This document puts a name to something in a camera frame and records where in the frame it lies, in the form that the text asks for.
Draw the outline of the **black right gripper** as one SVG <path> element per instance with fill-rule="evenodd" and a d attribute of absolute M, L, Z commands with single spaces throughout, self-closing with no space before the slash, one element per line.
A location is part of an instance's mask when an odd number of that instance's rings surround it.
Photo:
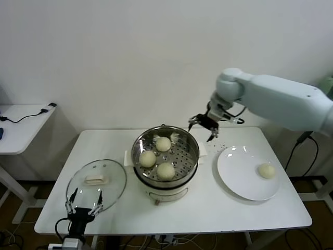
<path fill-rule="evenodd" d="M 207 114 L 198 114 L 191 117 L 188 121 L 188 132 L 192 129 L 192 127 L 196 124 L 201 125 L 211 132 L 211 135 L 207 139 L 207 142 L 212 141 L 214 138 L 219 136 L 219 124 L 209 118 Z"/>

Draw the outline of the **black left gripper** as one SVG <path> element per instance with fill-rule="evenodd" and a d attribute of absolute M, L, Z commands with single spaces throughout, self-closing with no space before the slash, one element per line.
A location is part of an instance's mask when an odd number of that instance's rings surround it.
<path fill-rule="evenodd" d="M 99 192 L 97 203 L 93 205 L 93 209 L 76 207 L 73 212 L 73 202 L 75 200 L 78 188 L 70 195 L 69 199 L 65 202 L 68 219 L 71 221 L 69 229 L 70 236 L 83 236 L 88 223 L 92 222 L 99 213 L 103 210 L 103 196 L 102 191 Z"/>

